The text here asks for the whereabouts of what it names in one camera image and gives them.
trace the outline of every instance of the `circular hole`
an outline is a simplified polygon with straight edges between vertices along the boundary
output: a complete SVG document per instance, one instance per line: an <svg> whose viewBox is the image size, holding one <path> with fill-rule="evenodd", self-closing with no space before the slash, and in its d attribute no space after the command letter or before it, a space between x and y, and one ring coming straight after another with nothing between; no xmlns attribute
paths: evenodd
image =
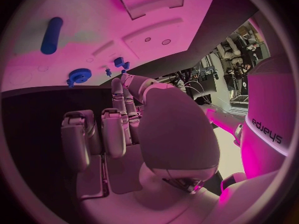
<svg viewBox="0 0 299 224"><path fill-rule="evenodd" d="M164 41L162 42L162 45L168 45L168 44L170 44L170 42L171 42L171 40L169 40L169 39L164 40Z"/></svg>

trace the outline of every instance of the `blue object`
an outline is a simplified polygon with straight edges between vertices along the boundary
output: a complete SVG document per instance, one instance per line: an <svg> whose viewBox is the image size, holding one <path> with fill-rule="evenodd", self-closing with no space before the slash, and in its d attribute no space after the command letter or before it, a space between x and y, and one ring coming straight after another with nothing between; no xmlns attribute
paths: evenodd
<svg viewBox="0 0 299 224"><path fill-rule="evenodd" d="M115 65L117 68L123 66L123 65L124 65L124 59L123 59L123 57L119 57L119 58L115 59L115 60L114 60L114 65Z"/></svg>
<svg viewBox="0 0 299 224"><path fill-rule="evenodd" d="M125 70L128 70L130 68L130 63L129 62L126 62L124 65L123 65L123 68Z"/></svg>
<svg viewBox="0 0 299 224"><path fill-rule="evenodd" d="M66 81L69 88L74 87L74 83L86 82L91 77L91 71L89 69L77 69L69 74L69 79Z"/></svg>
<svg viewBox="0 0 299 224"><path fill-rule="evenodd" d="M106 69L105 71L106 71L107 76L111 77L112 72L110 71L110 69Z"/></svg>
<svg viewBox="0 0 299 224"><path fill-rule="evenodd" d="M43 54L50 55L57 50L62 24L63 20L60 17L54 17L50 20L40 48Z"/></svg>

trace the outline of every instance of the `blue gear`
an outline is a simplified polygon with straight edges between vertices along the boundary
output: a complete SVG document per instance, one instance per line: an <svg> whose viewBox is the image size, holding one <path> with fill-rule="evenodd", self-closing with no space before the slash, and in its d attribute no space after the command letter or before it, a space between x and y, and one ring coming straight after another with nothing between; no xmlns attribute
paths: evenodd
<svg viewBox="0 0 299 224"><path fill-rule="evenodd" d="M77 69L69 74L69 79L66 81L69 88L74 87L74 83L86 82L92 76L89 69Z"/></svg>

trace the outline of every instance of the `blue cylinder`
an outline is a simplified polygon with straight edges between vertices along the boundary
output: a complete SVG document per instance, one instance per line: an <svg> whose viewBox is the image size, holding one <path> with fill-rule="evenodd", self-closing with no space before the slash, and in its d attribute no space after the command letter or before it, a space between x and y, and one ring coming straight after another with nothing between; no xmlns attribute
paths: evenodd
<svg viewBox="0 0 299 224"><path fill-rule="evenodd" d="M40 48L43 54L50 55L57 50L62 24L63 20L60 17L54 17L50 20Z"/></svg>

